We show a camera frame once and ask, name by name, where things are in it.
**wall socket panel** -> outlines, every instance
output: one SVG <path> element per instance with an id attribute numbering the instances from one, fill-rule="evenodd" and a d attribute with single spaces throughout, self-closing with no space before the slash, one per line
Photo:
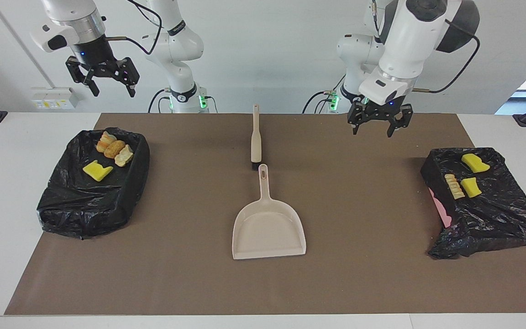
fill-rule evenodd
<path id="1" fill-rule="evenodd" d="M 70 88 L 32 88 L 32 103 L 38 110 L 75 110 L 79 98 Z"/>

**pink object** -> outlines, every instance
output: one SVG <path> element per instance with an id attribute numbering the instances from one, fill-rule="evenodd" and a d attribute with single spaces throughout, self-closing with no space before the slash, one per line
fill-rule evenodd
<path id="1" fill-rule="evenodd" d="M 431 189 L 428 190 L 430 190 L 431 197 L 434 199 L 436 208 L 438 208 L 438 213 L 440 213 L 440 217 L 442 218 L 442 223 L 444 223 L 444 227 L 448 228 L 452 226 L 452 217 L 447 215 L 444 205 L 442 204 L 442 202 L 440 202 L 440 200 L 436 199 L 436 197 L 434 196 L 434 192 Z"/>

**black garbage bag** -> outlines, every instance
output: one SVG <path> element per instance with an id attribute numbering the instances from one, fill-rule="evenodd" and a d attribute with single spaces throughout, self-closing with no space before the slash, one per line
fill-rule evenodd
<path id="1" fill-rule="evenodd" d="M 476 154 L 490 165 L 474 174 L 462 162 L 462 155 Z M 444 175 L 454 174 L 458 181 L 476 177 L 482 194 L 454 200 Z M 440 233 L 428 252 L 438 259 L 470 256 L 474 252 L 526 246 L 526 195 L 493 148 L 433 149 L 421 168 L 426 185 L 440 200 L 450 227 Z"/>
<path id="2" fill-rule="evenodd" d="M 131 217 L 146 184 L 149 146 L 139 133 L 115 127 L 106 131 L 131 147 L 133 160 L 123 168 L 115 165 L 96 151 L 103 131 L 81 131 L 67 145 L 37 206 L 44 231 L 84 239 L 119 229 Z M 101 182 L 82 171 L 94 160 L 113 166 Z"/>

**green led light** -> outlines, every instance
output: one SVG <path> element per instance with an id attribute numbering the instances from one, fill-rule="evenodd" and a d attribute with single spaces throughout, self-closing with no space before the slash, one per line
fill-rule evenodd
<path id="1" fill-rule="evenodd" d="M 330 104 L 330 110 L 336 111 L 336 109 L 338 108 L 339 101 L 340 101 L 340 97 L 334 96 L 334 98 L 332 98 L 332 104 Z"/>
<path id="2" fill-rule="evenodd" d="M 204 97 L 203 96 L 198 96 L 198 97 L 200 98 L 200 107 L 206 108 L 208 106 L 208 103 L 206 102 Z"/>

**black cable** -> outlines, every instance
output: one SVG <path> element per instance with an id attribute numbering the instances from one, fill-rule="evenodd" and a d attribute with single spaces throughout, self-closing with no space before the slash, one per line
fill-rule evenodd
<path id="1" fill-rule="evenodd" d="M 215 103 L 215 111 L 218 113 L 219 112 L 219 108 L 216 106 L 216 100 L 213 96 L 206 96 L 205 97 L 207 100 L 210 100 L 212 99 L 212 101 Z"/>
<path id="2" fill-rule="evenodd" d="M 328 98 L 326 98 L 325 100 L 320 100 L 318 104 L 316 104 L 316 109 L 314 110 L 314 114 L 321 114 L 327 102 L 328 102 Z M 321 103 L 324 103 L 324 104 L 322 105 L 322 108 L 320 109 L 320 113 L 318 113 L 318 106 L 320 106 Z"/>
<path id="3" fill-rule="evenodd" d="M 152 98 L 152 101 L 150 102 L 150 107 L 147 109 L 147 112 L 148 112 L 148 113 L 151 113 L 151 112 L 152 112 L 153 102 L 155 101 L 155 98 L 157 98 L 157 96 L 158 96 L 159 94 L 161 94 L 162 92 L 165 92 L 165 89 L 160 89 L 158 92 L 155 93 L 155 95 L 154 95 L 153 98 Z"/>
<path id="4" fill-rule="evenodd" d="M 141 8 L 139 8 L 138 6 L 135 6 L 135 8 L 137 8 L 137 10 L 143 15 L 143 17 L 146 18 L 146 20 L 148 20 L 150 23 L 152 23 L 153 25 L 156 25 L 157 27 L 159 27 L 160 29 L 163 29 L 163 27 L 161 27 L 160 25 L 158 25 L 157 23 L 155 23 L 154 21 L 152 21 L 147 15 L 146 13 L 144 13 L 142 11 Z"/>
<path id="5" fill-rule="evenodd" d="M 334 86 L 334 88 L 332 88 L 332 91 L 336 90 L 336 88 L 338 88 L 338 86 L 342 83 L 342 81 L 344 81 L 344 78 L 346 77 L 346 74 L 342 76 L 342 78 L 340 78 L 340 81 L 338 81 L 338 84 L 336 86 Z M 307 101 L 307 103 L 305 103 L 305 106 L 303 107 L 303 111 L 301 111 L 301 114 L 305 114 L 305 110 L 307 109 L 307 106 L 311 103 L 311 101 L 316 98 L 316 96 L 319 96 L 320 94 L 324 94 L 325 91 L 319 91 L 319 92 L 316 92 L 313 96 L 310 97 L 310 99 Z M 326 99 L 324 101 L 327 101 L 330 100 L 330 95 L 328 95 L 328 97 L 326 97 Z"/>
<path id="6" fill-rule="evenodd" d="M 344 78 L 346 77 L 346 74 L 342 76 L 342 78 L 340 79 L 340 81 L 338 81 L 338 84 L 336 85 L 336 87 L 332 88 L 332 90 L 336 90 L 336 88 L 338 88 L 338 86 L 342 83 L 342 81 L 344 81 Z"/>
<path id="7" fill-rule="evenodd" d="M 108 37 L 107 40 L 108 41 L 129 41 L 129 42 L 135 44 L 136 46 L 138 46 L 145 54 L 151 55 L 153 53 L 154 49 L 155 49 L 155 45 L 157 44 L 157 42 L 159 40 L 159 34 L 161 33 L 161 29 L 163 28 L 161 16 L 159 16 L 158 13 L 154 12 L 152 9 L 150 9 L 150 8 L 148 8 L 146 6 L 143 6 L 142 4 L 139 4 L 139 3 L 135 2 L 134 0 L 127 0 L 127 1 L 131 2 L 135 7 L 137 7 L 137 10 L 141 11 L 141 9 L 145 9 L 148 12 L 154 14 L 155 17 L 157 17 L 157 19 L 159 20 L 159 25 L 158 25 L 158 29 L 157 29 L 157 35 L 155 36 L 155 40 L 154 40 L 154 43 L 152 45 L 152 48 L 149 51 L 147 51 L 137 41 L 135 41 L 133 39 L 130 39 L 128 37 L 122 37 L 122 36 Z"/>
<path id="8" fill-rule="evenodd" d="M 160 98 L 158 101 L 157 101 L 157 111 L 159 113 L 161 113 L 161 102 L 162 100 L 169 100 L 169 97 L 168 96 L 164 96 L 162 98 Z"/>
<path id="9" fill-rule="evenodd" d="M 332 90 L 336 90 L 336 88 L 338 88 L 338 86 L 342 83 L 342 81 L 344 81 L 345 77 L 346 77 L 346 74 L 342 76 L 342 79 L 340 79 L 340 81 L 338 81 L 338 84 L 336 84 L 336 86 L 334 88 L 332 88 Z M 330 100 L 330 95 L 328 95 L 328 97 L 326 97 L 326 99 L 324 100 L 324 104 L 322 104 L 322 108 L 320 108 L 320 114 L 324 110 L 324 106 L 326 106 L 326 104 L 328 104 L 329 100 Z"/>
<path id="10" fill-rule="evenodd" d="M 470 62 L 472 62 L 472 60 L 474 59 L 474 57 L 478 53 L 478 50 L 480 50 L 480 39 L 478 39 L 478 37 L 476 35 L 471 34 L 470 32 L 468 32 L 465 29 L 459 27 L 458 25 L 456 25 L 452 21 L 448 21 L 447 19 L 446 19 L 446 23 L 449 24 L 451 27 L 454 27 L 455 29 L 461 31 L 462 33 L 465 33 L 466 35 L 472 37 L 472 39 L 474 39 L 474 41 L 476 41 L 476 49 L 474 50 L 474 52 L 472 53 L 472 55 L 470 56 L 470 58 L 468 59 L 466 64 L 464 64 L 464 67 L 462 67 L 462 69 L 458 72 L 458 74 L 444 88 L 441 88 L 439 90 L 428 90 L 428 89 L 425 89 L 425 91 L 421 91 L 421 92 L 427 92 L 429 94 L 439 94 L 440 92 L 443 92 L 446 89 L 448 89 L 451 85 L 453 85 L 453 83 L 456 82 L 456 80 L 460 77 L 460 75 L 462 75 L 462 73 L 464 73 L 464 71 L 466 70 L 468 65 L 470 65 Z"/>
<path id="11" fill-rule="evenodd" d="M 310 97 L 309 100 L 307 100 L 307 103 L 305 103 L 305 106 L 303 107 L 303 111 L 301 111 L 301 114 L 305 114 L 305 109 L 307 108 L 307 106 L 311 103 L 311 101 L 316 98 L 317 96 L 319 95 L 322 95 L 324 92 L 323 91 L 319 91 L 319 92 L 316 92 L 315 94 L 313 94 L 313 96 Z"/>
<path id="12" fill-rule="evenodd" d="M 374 28 L 376 29 L 376 37 L 374 37 L 374 41 L 378 43 L 383 43 L 380 40 L 380 29 L 379 25 L 377 23 L 377 13 L 376 13 L 376 0 L 372 0 L 372 12 L 373 12 L 373 21 L 374 21 Z"/>

